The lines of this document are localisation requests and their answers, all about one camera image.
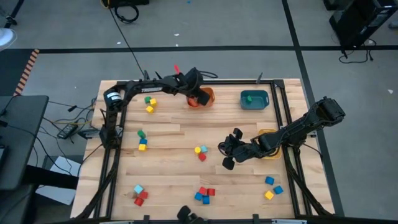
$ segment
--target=blue tray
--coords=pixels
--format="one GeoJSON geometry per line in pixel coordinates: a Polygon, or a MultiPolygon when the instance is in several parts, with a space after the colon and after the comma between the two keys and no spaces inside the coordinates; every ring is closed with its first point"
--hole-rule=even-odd
{"type": "Polygon", "coordinates": [[[262,110],[269,105],[268,93],[264,90],[243,90],[241,92],[241,107],[244,110],[262,110]]]}

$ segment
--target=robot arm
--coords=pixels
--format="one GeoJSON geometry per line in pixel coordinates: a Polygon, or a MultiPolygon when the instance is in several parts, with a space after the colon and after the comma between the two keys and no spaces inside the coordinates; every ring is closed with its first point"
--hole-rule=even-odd
{"type": "Polygon", "coordinates": [[[311,106],[309,111],[293,123],[281,128],[275,133],[265,133],[250,140],[250,144],[240,141],[243,133],[235,128],[233,136],[230,134],[224,142],[218,145],[218,149],[226,158],[223,166],[229,170],[236,162],[243,162],[253,157],[263,158],[274,156],[283,144],[288,146],[301,146],[307,134],[323,129],[325,126],[333,126],[340,123],[345,116],[344,111],[335,100],[324,97],[311,106]]]}
{"type": "Polygon", "coordinates": [[[200,89],[202,83],[202,74],[196,68],[193,68],[186,75],[179,73],[166,76],[160,80],[128,81],[127,83],[116,84],[106,90],[104,92],[106,104],[105,123],[99,132],[104,147],[113,148],[119,144],[116,132],[118,112],[122,111],[135,95],[158,91],[173,95],[181,93],[187,97],[196,97],[199,104],[206,105],[210,96],[200,89]]]}

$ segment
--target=gray floor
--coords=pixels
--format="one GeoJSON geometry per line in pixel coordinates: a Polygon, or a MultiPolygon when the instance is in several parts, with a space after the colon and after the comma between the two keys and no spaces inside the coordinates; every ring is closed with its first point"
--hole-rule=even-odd
{"type": "MultiPolygon", "coordinates": [[[[336,45],[328,24],[331,12],[321,0],[288,0],[300,45],[336,45]]],[[[160,1],[139,6],[137,23],[121,24],[131,47],[292,45],[280,0],[160,1]]],[[[109,11],[97,0],[25,0],[17,16],[14,48],[113,48],[126,44],[109,11]]],[[[398,19],[397,14],[389,20],[398,19]]],[[[372,38],[379,45],[398,44],[387,21],[372,38]]],[[[335,98],[346,119],[326,128],[325,136],[346,216],[398,219],[395,138],[398,110],[396,51],[373,51],[374,61],[344,65],[338,51],[303,52],[315,99],[335,98]]],[[[301,78],[294,51],[207,51],[136,53],[150,74],[198,67],[220,78],[301,78]]],[[[350,60],[362,60],[355,52],[350,60]]],[[[24,90],[51,100],[85,106],[96,96],[100,80],[139,78],[130,53],[40,54],[24,90]]],[[[66,108],[49,105],[46,117],[73,117],[66,108]]],[[[55,130],[47,123],[43,126],[55,130]]],[[[61,141],[66,154],[83,154],[85,141],[61,141]]],[[[60,155],[55,140],[45,139],[51,155],[60,155]]],[[[40,161],[43,153],[39,150],[40,161]]],[[[60,220],[69,210],[58,212],[60,220]]],[[[38,223],[53,210],[40,210],[38,223]]]]}

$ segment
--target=wooden tabletop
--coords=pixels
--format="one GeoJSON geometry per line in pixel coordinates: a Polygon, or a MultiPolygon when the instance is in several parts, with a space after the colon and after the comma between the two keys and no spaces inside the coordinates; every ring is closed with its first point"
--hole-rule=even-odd
{"type": "MultiPolygon", "coordinates": [[[[284,81],[292,119],[296,120],[308,110],[301,82],[299,79],[284,81]]],[[[102,81],[99,87],[93,115],[93,125],[98,128],[103,124],[100,108],[106,108],[103,92],[114,84],[115,80],[102,81]]],[[[175,220],[183,205],[188,205],[198,216],[211,219],[251,218],[253,213],[258,213],[260,218],[294,217],[283,157],[278,160],[254,158],[236,164],[234,170],[226,170],[221,165],[224,157],[217,148],[234,128],[241,129],[246,142],[257,136],[260,129],[278,129],[270,85],[209,87],[214,90],[216,100],[211,108],[202,110],[190,109],[183,95],[151,93],[148,95],[156,98],[158,105],[153,114],[148,114],[144,103],[144,97],[148,95],[137,95],[132,99],[127,108],[113,220],[142,220],[144,215],[150,215],[153,220],[175,220]],[[269,94],[269,106],[264,110],[242,110],[239,97],[243,90],[265,90],[269,94]],[[147,134],[148,144],[144,152],[138,151],[139,129],[147,134]],[[209,150],[204,162],[193,150],[201,145],[209,150]],[[268,175],[275,178],[274,186],[264,183],[268,175]],[[142,207],[127,196],[137,184],[149,193],[142,207]],[[264,192],[272,191],[276,185],[281,185],[284,193],[275,195],[272,200],[265,199],[264,192]],[[201,186],[216,189],[216,196],[210,197],[210,205],[194,199],[201,186]]],[[[277,94],[286,124],[278,89],[277,94]]],[[[99,138],[89,140],[85,157],[100,144],[99,138]]],[[[318,148],[314,138],[308,138],[307,144],[318,148]]],[[[97,191],[103,155],[101,147],[83,164],[71,217],[77,216],[97,191]]],[[[301,161],[308,188],[329,212],[334,212],[320,156],[302,146],[301,161]]],[[[297,192],[303,213],[303,200],[297,192]]],[[[105,214],[107,197],[105,192],[101,215],[105,214]]]]}

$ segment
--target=white object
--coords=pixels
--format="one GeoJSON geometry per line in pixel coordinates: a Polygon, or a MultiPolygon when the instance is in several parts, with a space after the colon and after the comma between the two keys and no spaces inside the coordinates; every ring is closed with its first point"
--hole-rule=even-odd
{"type": "Polygon", "coordinates": [[[17,33],[12,29],[0,28],[0,51],[11,46],[17,39],[17,33]]]}
{"type": "MultiPolygon", "coordinates": [[[[77,172],[80,167],[79,163],[71,161],[71,160],[61,157],[61,156],[58,156],[57,160],[55,161],[55,164],[64,170],[70,169],[70,173],[74,176],[77,176],[77,172]]],[[[59,169],[55,165],[53,165],[50,170],[53,172],[58,172],[60,174],[69,175],[68,172],[65,172],[64,170],[59,169]]],[[[76,190],[63,189],[60,187],[44,186],[44,187],[37,189],[36,193],[39,195],[43,195],[44,197],[51,198],[52,200],[61,202],[65,205],[71,205],[73,202],[73,199],[75,198],[76,190]]]]}

